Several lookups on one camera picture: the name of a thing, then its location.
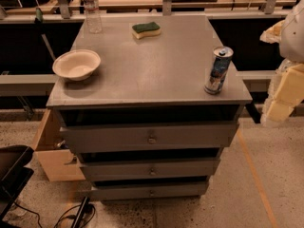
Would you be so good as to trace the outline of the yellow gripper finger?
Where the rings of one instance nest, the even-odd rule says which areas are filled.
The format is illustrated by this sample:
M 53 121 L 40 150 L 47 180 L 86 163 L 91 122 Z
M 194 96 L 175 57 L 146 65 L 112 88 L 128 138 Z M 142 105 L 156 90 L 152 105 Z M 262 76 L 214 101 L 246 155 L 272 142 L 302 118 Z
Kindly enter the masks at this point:
M 284 20 L 281 20 L 275 23 L 270 28 L 267 28 L 260 35 L 259 40 L 265 43 L 273 44 L 279 43 L 281 39 L 281 29 L 283 26 Z
M 268 98 L 262 108 L 263 124 L 285 122 L 304 100 L 304 65 L 280 68 L 270 82 Z

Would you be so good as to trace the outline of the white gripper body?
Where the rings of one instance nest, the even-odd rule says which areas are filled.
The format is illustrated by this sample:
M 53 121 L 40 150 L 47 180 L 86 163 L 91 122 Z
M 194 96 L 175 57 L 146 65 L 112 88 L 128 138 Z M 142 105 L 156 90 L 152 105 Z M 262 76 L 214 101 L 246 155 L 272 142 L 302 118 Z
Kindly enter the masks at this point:
M 304 0 L 300 0 L 284 20 L 279 51 L 283 58 L 304 62 Z

